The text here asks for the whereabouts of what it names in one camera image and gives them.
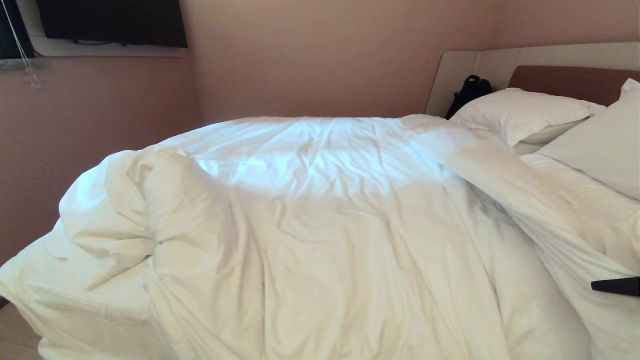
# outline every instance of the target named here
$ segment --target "black bag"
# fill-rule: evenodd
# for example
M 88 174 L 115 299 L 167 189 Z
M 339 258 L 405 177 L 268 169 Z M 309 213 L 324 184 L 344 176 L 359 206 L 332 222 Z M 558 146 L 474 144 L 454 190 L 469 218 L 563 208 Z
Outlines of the black bag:
M 489 81 L 481 79 L 475 75 L 469 76 L 465 81 L 465 84 L 462 86 L 462 90 L 460 90 L 460 92 L 456 92 L 455 99 L 449 108 L 446 119 L 451 120 L 453 115 L 455 115 L 458 110 L 462 109 L 464 105 L 476 100 L 478 97 L 489 95 L 492 92 L 493 89 L 491 88 L 491 83 L 489 83 Z

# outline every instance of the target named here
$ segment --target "television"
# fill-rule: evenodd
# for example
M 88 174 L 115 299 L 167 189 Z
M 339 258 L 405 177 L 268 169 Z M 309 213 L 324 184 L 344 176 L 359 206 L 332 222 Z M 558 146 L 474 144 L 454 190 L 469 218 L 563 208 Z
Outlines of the television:
M 47 38 L 187 48 L 179 0 L 36 0 Z

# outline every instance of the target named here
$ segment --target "floor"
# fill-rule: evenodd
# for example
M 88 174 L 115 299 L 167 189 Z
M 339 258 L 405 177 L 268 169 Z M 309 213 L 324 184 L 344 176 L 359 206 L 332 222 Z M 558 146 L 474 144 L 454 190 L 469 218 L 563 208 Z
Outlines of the floor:
M 42 360 L 38 355 L 40 337 L 31 330 L 15 305 L 0 310 L 0 360 Z

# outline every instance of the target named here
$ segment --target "white duvet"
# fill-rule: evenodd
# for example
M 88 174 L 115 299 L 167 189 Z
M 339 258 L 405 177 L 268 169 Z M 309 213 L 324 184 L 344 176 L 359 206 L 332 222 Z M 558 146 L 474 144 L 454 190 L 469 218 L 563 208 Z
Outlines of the white duvet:
M 608 229 L 432 117 L 216 124 L 60 212 L 0 269 L 47 360 L 637 356 L 640 302 L 590 289 L 637 276 L 588 245 Z

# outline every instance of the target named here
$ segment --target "wall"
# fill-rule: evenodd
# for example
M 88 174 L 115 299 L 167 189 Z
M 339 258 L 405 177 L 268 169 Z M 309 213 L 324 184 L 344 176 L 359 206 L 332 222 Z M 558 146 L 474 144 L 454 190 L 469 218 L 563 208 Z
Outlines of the wall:
M 640 40 L 638 0 L 508 0 L 491 48 Z
M 422 113 L 443 52 L 484 49 L 502 0 L 183 0 L 205 120 Z
M 203 124 L 189 58 L 51 59 L 38 76 L 39 90 L 0 72 L 0 265 L 51 230 L 105 156 Z

